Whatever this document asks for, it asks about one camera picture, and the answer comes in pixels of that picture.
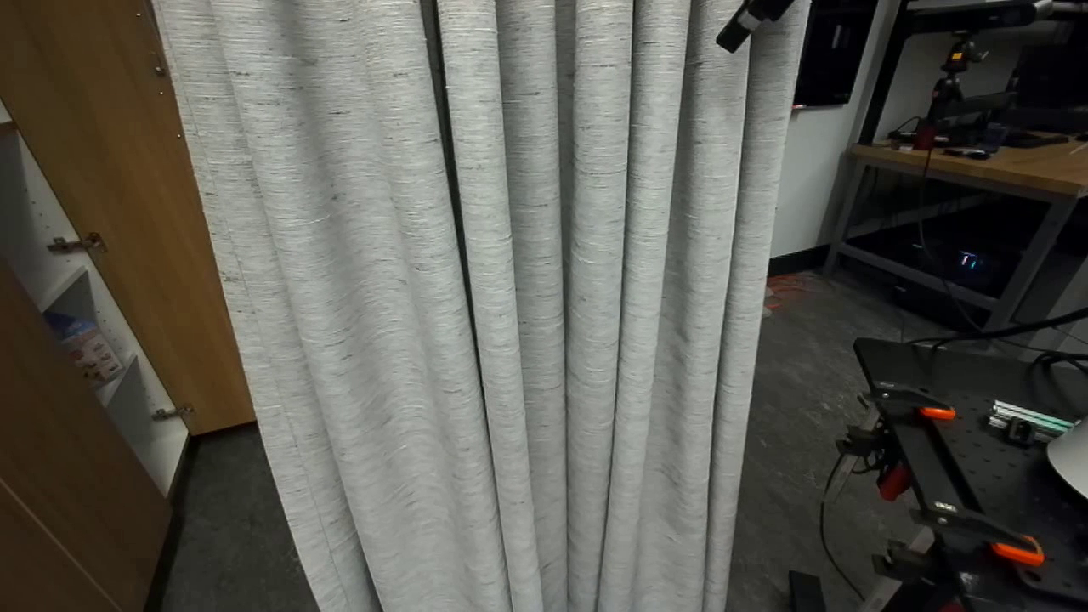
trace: dark floor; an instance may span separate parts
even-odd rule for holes
[[[785,570],[823,579],[832,612],[854,609],[820,551],[816,499],[832,439],[861,420],[862,392],[849,345],[930,331],[884,300],[787,275],[773,281],[763,331],[747,463],[740,485],[732,612],[785,612]],[[179,498],[179,538],[162,612],[306,612],[317,609],[298,570],[257,437],[229,433],[195,447]],[[871,585],[871,553],[909,538],[909,508],[876,499],[871,481],[849,481],[826,514],[831,543]]]

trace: white wall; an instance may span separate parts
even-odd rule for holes
[[[773,254],[792,254],[826,244],[826,215],[840,175],[840,156],[857,142],[871,88],[882,72],[884,43],[891,35],[893,4],[882,4],[875,30],[857,72],[857,85],[846,105],[807,108],[792,117],[782,195],[774,210],[774,244]],[[1057,25],[1033,25],[1013,30],[978,35],[978,48],[990,57],[963,75],[965,94],[1001,92],[1008,81],[1016,56],[1023,43],[1041,43],[1061,38]],[[953,35],[910,38],[897,66],[891,94],[884,101],[882,135],[910,117],[925,117],[935,79],[940,75],[940,57]]]

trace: curtain fold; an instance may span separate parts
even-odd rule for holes
[[[322,609],[725,609],[807,6],[155,0]]]

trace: gray curtain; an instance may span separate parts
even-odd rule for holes
[[[807,6],[155,0],[338,609],[725,609]]]

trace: fabric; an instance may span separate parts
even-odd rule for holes
[[[155,0],[319,609],[725,609],[807,6]]]

